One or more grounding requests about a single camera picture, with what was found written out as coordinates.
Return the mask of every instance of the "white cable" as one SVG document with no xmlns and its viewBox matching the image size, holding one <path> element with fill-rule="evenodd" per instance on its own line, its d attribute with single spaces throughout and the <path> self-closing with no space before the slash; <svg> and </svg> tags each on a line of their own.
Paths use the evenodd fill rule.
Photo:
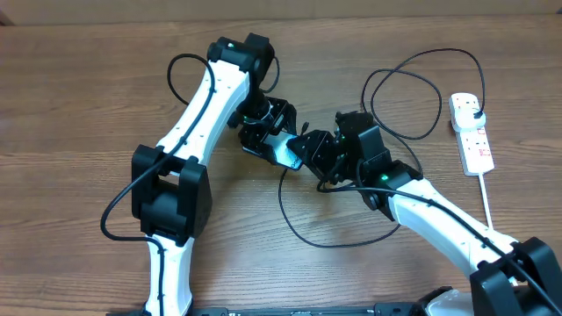
<svg viewBox="0 0 562 316">
<path fill-rule="evenodd" d="M 492 225 L 492 215 L 490 215 L 490 206 L 488 205 L 488 195 L 486 194 L 486 185 L 484 184 L 484 174 L 478 174 L 478 179 L 480 181 L 480 190 L 482 191 L 482 202 L 484 202 L 484 212 L 486 213 L 486 221 L 488 222 L 488 228 L 494 229 L 494 225 Z"/>
</svg>

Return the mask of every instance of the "wall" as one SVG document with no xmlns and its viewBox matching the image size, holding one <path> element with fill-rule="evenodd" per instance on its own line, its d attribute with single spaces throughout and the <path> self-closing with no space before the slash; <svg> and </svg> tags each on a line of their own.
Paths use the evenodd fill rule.
<svg viewBox="0 0 562 316">
<path fill-rule="evenodd" d="M 14 25 L 532 14 L 560 8 L 562 0 L 0 0 L 0 11 Z"/>
</svg>

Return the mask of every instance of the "power strip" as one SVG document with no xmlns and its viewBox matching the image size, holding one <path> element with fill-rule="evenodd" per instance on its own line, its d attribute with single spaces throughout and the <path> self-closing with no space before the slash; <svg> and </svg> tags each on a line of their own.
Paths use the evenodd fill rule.
<svg viewBox="0 0 562 316">
<path fill-rule="evenodd" d="M 457 135 L 458 152 L 467 176 L 478 176 L 482 191 L 482 200 L 486 212 L 486 221 L 494 229 L 488 205 L 484 174 L 494 169 L 494 160 L 490 142 L 486 135 L 486 116 L 474 118 L 479 111 L 478 98 L 470 93 L 455 93 L 449 99 L 450 116 L 453 129 Z"/>
</svg>

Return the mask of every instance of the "wooden surface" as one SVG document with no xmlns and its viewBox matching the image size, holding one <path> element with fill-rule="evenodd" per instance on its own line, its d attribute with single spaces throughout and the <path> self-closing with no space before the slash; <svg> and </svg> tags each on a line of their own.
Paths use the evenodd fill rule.
<svg viewBox="0 0 562 316">
<path fill-rule="evenodd" d="M 0 0 L 14 25 L 554 14 L 560 8 L 562 0 Z"/>
<path fill-rule="evenodd" d="M 153 146 L 184 110 L 165 82 L 169 60 L 248 32 L 269 36 L 281 60 L 272 96 L 295 105 L 298 126 L 309 121 L 316 129 L 331 129 L 336 111 L 359 109 L 360 89 L 376 68 L 430 48 L 474 53 L 486 75 L 494 225 L 522 241 L 537 236 L 560 258 L 561 29 L 560 16 L 0 28 L 0 314 L 101 315 L 143 304 L 147 246 L 107 240 L 99 217 L 129 181 L 137 145 Z M 407 69 L 432 80 L 445 100 L 481 93 L 462 54 L 428 55 Z M 182 94 L 197 88 L 202 70 L 194 61 L 177 64 Z M 484 220 L 447 106 L 436 130 L 410 143 L 437 189 Z M 429 128 L 437 101 L 425 83 L 397 75 L 377 107 L 389 126 L 416 135 Z M 412 163 L 386 136 L 393 157 Z M 363 248 L 299 241 L 277 205 L 281 169 L 244 154 L 234 131 L 223 133 L 209 172 L 213 212 L 191 266 L 196 306 L 369 305 L 418 299 L 441 285 L 468 289 L 458 269 L 404 227 Z M 363 241 L 393 227 L 356 193 L 321 195 L 315 183 L 303 169 L 285 185 L 288 216 L 311 241 Z M 110 221 L 114 233 L 140 235 L 129 197 Z"/>
</svg>

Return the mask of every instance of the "plug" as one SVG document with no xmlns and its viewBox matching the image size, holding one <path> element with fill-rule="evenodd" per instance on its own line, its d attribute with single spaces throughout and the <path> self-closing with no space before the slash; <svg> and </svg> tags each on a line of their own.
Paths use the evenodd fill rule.
<svg viewBox="0 0 562 316">
<path fill-rule="evenodd" d="M 459 92 L 450 96 L 450 122 L 457 133 L 484 127 L 486 114 L 480 112 L 478 98 L 470 93 Z"/>
</svg>

